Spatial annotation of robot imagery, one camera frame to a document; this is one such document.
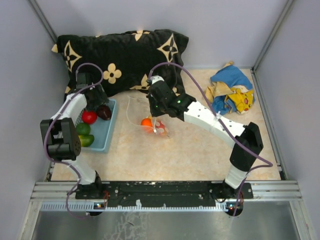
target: yellow cloth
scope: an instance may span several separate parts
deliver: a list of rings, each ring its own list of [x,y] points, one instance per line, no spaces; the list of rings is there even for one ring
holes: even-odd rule
[[[227,84],[221,81],[215,81],[211,83],[205,90],[205,96],[210,101],[214,102],[214,98],[218,96],[224,96],[228,94],[233,94],[234,92],[228,87]]]
[[[241,92],[241,89],[236,87],[231,87],[231,90],[233,93],[225,96],[225,102],[231,99],[235,104],[236,110],[240,114],[244,114],[254,104],[254,90],[251,89],[247,92]]]

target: clear plastic bag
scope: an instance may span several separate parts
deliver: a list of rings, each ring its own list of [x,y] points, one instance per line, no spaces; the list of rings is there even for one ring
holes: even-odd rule
[[[126,108],[128,121],[139,128],[142,133],[169,136],[169,129],[164,117],[151,117],[150,105],[147,98],[128,96],[129,102]]]

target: dark red fruit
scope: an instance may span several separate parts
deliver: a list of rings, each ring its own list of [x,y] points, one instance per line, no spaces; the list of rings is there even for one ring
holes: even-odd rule
[[[107,105],[99,106],[96,110],[96,114],[99,118],[102,118],[103,120],[109,120],[112,116],[110,107],[108,107]]]

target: orange ball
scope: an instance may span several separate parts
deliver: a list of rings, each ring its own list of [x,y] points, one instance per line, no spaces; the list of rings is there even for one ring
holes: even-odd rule
[[[150,118],[144,118],[141,121],[141,126],[143,126],[143,130],[145,130],[148,134],[151,134],[154,132],[153,126],[152,126],[152,122]]]

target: red apple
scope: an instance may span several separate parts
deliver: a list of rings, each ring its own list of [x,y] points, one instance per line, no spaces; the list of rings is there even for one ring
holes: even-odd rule
[[[81,118],[82,121],[86,124],[94,124],[98,116],[94,111],[84,110]]]

